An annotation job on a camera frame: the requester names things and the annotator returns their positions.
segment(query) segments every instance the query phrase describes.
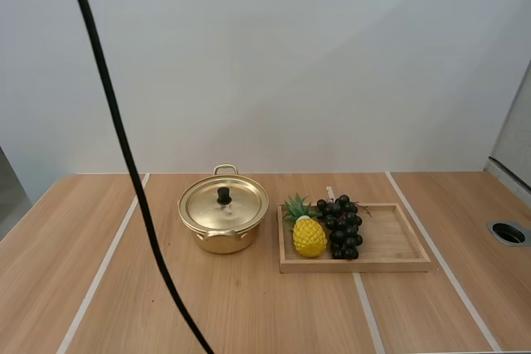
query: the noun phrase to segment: pineapple leaves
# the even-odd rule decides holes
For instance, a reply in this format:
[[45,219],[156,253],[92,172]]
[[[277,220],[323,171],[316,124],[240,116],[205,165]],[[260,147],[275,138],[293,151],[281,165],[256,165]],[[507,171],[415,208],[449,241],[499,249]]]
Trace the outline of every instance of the pineapple leaves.
[[295,223],[295,218],[292,215],[286,215],[284,216],[284,221],[287,221],[289,223]]
[[311,218],[320,216],[319,213],[312,210],[311,203],[308,205],[304,204],[306,198],[308,197],[305,196],[304,198],[301,198],[298,193],[295,194],[294,198],[288,196],[288,201],[284,201],[284,208],[287,215],[284,216],[283,220],[294,222],[301,216],[309,216]]

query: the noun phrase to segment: white wall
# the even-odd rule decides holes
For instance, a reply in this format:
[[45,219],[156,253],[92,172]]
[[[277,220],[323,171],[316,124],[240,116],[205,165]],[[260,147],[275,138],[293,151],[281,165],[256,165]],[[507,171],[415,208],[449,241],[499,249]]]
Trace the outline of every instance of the white wall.
[[[141,171],[474,170],[531,0],[91,0]],[[32,200],[124,172],[75,0],[0,0],[0,145]]]

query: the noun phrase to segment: fake fruit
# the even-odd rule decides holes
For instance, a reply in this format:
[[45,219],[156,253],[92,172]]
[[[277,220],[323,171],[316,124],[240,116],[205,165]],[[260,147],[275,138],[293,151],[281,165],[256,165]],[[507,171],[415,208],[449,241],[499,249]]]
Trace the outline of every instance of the fake fruit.
[[344,207],[347,203],[350,202],[350,198],[348,197],[348,195],[342,195],[338,198],[338,201],[339,204]]
[[326,201],[324,199],[319,199],[317,201],[317,208],[320,210],[320,211],[323,211],[323,209],[326,207]]
[[343,256],[347,260],[357,259],[359,254],[354,248],[343,249]]
[[332,241],[330,250],[333,259],[357,259],[356,247],[363,243],[363,238],[358,234],[359,226],[363,223],[358,216],[358,207],[350,201],[348,195],[341,195],[335,200],[318,200],[318,208],[322,212],[320,220],[330,231],[329,239]]
[[343,244],[345,241],[345,233],[341,230],[336,230],[330,234],[330,240],[335,244]]
[[358,233],[358,227],[357,226],[348,226],[346,229],[345,229],[345,235],[347,236],[347,238],[349,236],[355,238],[356,237],[356,234]]
[[343,219],[338,219],[335,222],[335,229],[336,230],[345,230],[347,228],[347,223]]
[[324,209],[322,210],[323,216],[328,216],[332,214],[332,204],[327,204]]
[[345,239],[344,245],[347,248],[355,248],[356,238],[354,238],[353,236],[349,236],[348,238]]
[[341,213],[343,213],[343,209],[341,208],[341,205],[338,203],[334,203],[331,207],[332,214],[334,216],[340,216]]
[[332,252],[332,259],[340,260],[344,259],[343,251],[341,249],[336,249]]
[[328,215],[326,216],[326,220],[324,221],[324,225],[326,226],[326,228],[328,228],[329,230],[333,231],[335,230],[335,227],[336,227],[336,219],[335,217],[330,217],[331,215]]
[[347,212],[347,213],[356,213],[358,211],[358,207],[354,204],[354,202],[347,202],[343,205],[343,209]]
[[348,225],[356,225],[356,217],[358,217],[356,213],[351,211],[345,215],[345,221],[347,221]]
[[317,214],[311,210],[311,205],[305,205],[304,199],[299,194],[295,199],[289,198],[285,202],[285,210],[288,214],[285,221],[295,222],[293,227],[293,243],[295,250],[304,257],[318,257],[326,249],[326,235],[323,227],[312,219]]

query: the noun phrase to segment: pineapple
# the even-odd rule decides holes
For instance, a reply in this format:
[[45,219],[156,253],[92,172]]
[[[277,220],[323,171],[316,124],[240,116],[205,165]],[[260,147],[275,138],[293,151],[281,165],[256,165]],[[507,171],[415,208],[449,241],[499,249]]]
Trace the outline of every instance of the pineapple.
[[326,235],[323,227],[312,217],[317,213],[311,211],[311,205],[305,205],[304,199],[295,195],[295,199],[285,202],[285,209],[288,214],[284,221],[295,222],[293,227],[293,243],[295,249],[304,257],[318,257],[326,249]]

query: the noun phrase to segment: wooden table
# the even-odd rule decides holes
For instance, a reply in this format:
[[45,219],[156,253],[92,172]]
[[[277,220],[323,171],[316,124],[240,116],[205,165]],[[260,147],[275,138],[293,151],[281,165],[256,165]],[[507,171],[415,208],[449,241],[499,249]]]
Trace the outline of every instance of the wooden table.
[[[216,353],[531,350],[531,248],[504,246],[485,226],[531,228],[531,212],[491,175],[251,175],[270,209],[257,241],[233,255],[200,250],[179,220],[178,198],[200,177],[144,181],[173,280]],[[327,186],[401,203],[435,269],[280,274],[275,204],[325,197]],[[158,274],[127,176],[61,180],[0,242],[0,314],[1,353],[201,352]]]

